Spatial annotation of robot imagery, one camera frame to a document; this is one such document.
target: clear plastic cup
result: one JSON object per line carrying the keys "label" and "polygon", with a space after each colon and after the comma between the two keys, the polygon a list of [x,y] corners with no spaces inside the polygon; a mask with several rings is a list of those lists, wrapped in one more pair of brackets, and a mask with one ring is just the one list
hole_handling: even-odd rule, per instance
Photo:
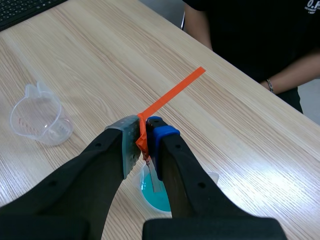
{"label": "clear plastic cup", "polygon": [[70,117],[59,98],[43,83],[25,86],[25,97],[13,108],[12,130],[47,145],[59,145],[73,132]]}
{"label": "clear plastic cup", "polygon": [[[215,184],[218,183],[219,174],[215,172],[207,172]],[[139,190],[144,203],[158,213],[170,214],[170,204],[165,185],[158,180],[160,191],[154,192],[150,177],[149,168],[146,163],[143,164],[141,170],[132,179],[132,184]]]}

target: blue liquid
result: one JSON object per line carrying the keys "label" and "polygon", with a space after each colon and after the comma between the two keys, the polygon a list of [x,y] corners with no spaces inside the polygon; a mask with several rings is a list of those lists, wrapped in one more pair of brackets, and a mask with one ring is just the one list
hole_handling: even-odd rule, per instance
{"label": "blue liquid", "polygon": [[168,195],[163,182],[161,182],[162,191],[154,192],[151,182],[150,173],[144,178],[141,183],[142,194],[145,199],[156,209],[164,212],[171,212]]}

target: orange strip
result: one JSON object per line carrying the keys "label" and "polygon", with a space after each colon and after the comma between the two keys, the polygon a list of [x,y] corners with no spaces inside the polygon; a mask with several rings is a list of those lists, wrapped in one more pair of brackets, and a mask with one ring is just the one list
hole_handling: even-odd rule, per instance
{"label": "orange strip", "polygon": [[155,103],[149,106],[142,113],[139,113],[137,116],[140,118],[139,126],[140,126],[140,138],[135,142],[136,145],[140,148],[143,154],[143,159],[147,160],[149,157],[148,144],[147,144],[147,131],[146,131],[146,120],[160,108],[162,108],[167,102],[173,99],[178,93],[180,93],[183,89],[185,89],[188,85],[190,85],[194,80],[200,77],[203,73],[205,73],[202,67],[197,68],[193,73],[187,76],[184,80],[179,82],[176,86],[174,86],[170,91],[168,91],[165,95],[160,97]]}

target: black keyboard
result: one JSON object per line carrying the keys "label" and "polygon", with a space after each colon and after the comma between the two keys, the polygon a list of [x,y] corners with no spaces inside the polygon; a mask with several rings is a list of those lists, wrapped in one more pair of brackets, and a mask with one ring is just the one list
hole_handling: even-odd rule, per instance
{"label": "black keyboard", "polygon": [[67,0],[0,0],[0,31]]}

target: wooden table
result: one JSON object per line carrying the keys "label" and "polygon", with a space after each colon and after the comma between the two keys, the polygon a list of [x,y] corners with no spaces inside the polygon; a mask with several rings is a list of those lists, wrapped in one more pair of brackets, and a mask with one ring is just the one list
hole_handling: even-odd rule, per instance
{"label": "wooden table", "polygon": [[[239,207],[276,218],[290,240],[320,239],[320,127],[137,0],[69,0],[0,32],[0,205],[198,66],[207,72],[157,115],[181,130]],[[13,106],[36,81],[73,119],[60,146],[10,129]],[[115,196],[103,239],[140,239],[143,222],[161,216],[145,208],[133,174]]]}

